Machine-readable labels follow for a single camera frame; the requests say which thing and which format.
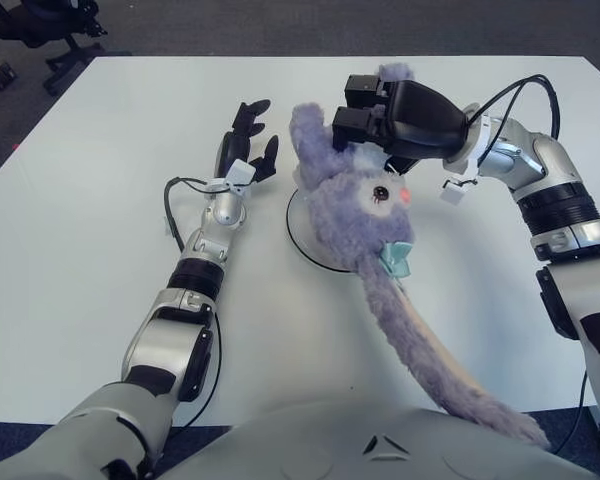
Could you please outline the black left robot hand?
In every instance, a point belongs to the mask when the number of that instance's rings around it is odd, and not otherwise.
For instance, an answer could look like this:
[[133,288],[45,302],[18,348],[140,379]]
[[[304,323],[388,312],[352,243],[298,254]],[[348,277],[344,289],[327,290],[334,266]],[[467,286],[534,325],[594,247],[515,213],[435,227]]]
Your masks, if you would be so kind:
[[251,138],[265,128],[265,124],[257,123],[256,118],[270,105],[269,99],[240,104],[232,129],[225,133],[219,147],[214,178],[204,188],[207,198],[227,192],[244,195],[251,185],[276,174],[277,135],[269,139],[262,156],[249,160]]

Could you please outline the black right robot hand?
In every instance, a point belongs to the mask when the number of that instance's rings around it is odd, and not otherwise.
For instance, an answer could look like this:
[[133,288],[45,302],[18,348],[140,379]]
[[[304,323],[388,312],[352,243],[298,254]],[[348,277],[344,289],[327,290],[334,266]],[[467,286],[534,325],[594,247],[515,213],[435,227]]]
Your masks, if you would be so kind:
[[477,184],[479,159],[491,139],[492,120],[475,107],[456,107],[442,94],[413,80],[351,75],[346,104],[332,122],[333,147],[373,143],[388,155],[385,168],[400,175],[419,161],[440,159],[450,173],[440,198],[457,205]]

